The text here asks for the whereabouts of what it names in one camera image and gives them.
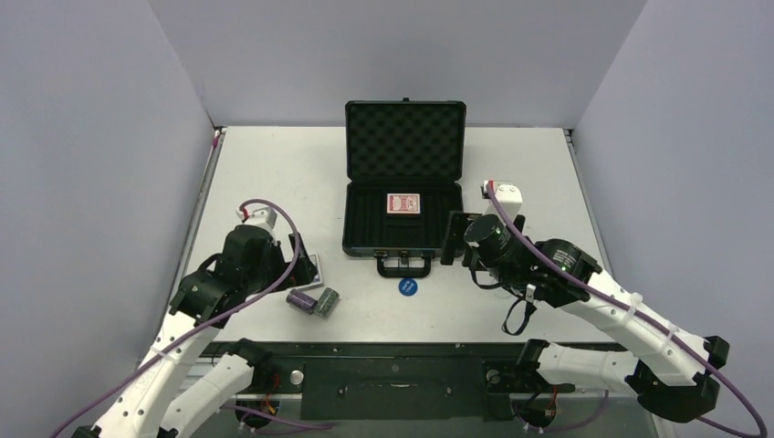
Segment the blue round sticker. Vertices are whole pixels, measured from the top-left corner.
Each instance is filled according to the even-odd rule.
[[[416,285],[416,280],[413,278],[404,278],[398,284],[398,290],[400,290],[401,294],[406,297],[410,297],[411,295],[415,294],[418,289],[419,287]]]

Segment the case latch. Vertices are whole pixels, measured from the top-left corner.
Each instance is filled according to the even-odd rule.
[[[385,278],[424,278],[430,274],[430,267],[433,260],[432,252],[422,252],[424,266],[409,267],[409,252],[401,251],[398,254],[398,266],[387,267],[384,265],[384,259],[388,258],[386,251],[375,251],[376,271]]]

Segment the case handle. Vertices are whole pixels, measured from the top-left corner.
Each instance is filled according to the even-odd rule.
[[[387,255],[378,254],[376,256],[376,271],[385,278],[425,278],[430,274],[432,255],[423,255],[424,266],[409,267],[409,257],[406,253],[401,253],[401,264],[405,266],[387,267],[384,265],[384,259]]]

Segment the gray floor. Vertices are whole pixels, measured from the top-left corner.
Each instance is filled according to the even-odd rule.
[[[281,417],[298,419],[300,400],[283,401],[280,407]],[[560,399],[560,413],[555,425],[582,421],[592,414],[599,406],[598,400]],[[326,432],[304,433],[305,437],[369,437],[398,438],[421,436],[423,438],[471,438],[471,437],[507,437],[539,436],[537,432],[524,434],[520,422],[482,422],[480,418],[455,418],[451,420],[430,421],[341,421],[334,422],[337,426]],[[286,429],[282,425],[270,425],[264,430],[280,431]],[[211,417],[193,438],[205,437],[239,437],[250,436],[247,430],[238,431],[238,421],[233,411],[220,411]],[[553,433],[556,438],[603,436],[626,438],[654,438],[657,433],[652,417],[643,410],[635,399],[610,399],[606,411],[595,422],[574,431]]]

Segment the case lid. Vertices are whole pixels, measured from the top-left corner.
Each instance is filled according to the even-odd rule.
[[[352,181],[462,177],[465,103],[362,100],[345,108]]]

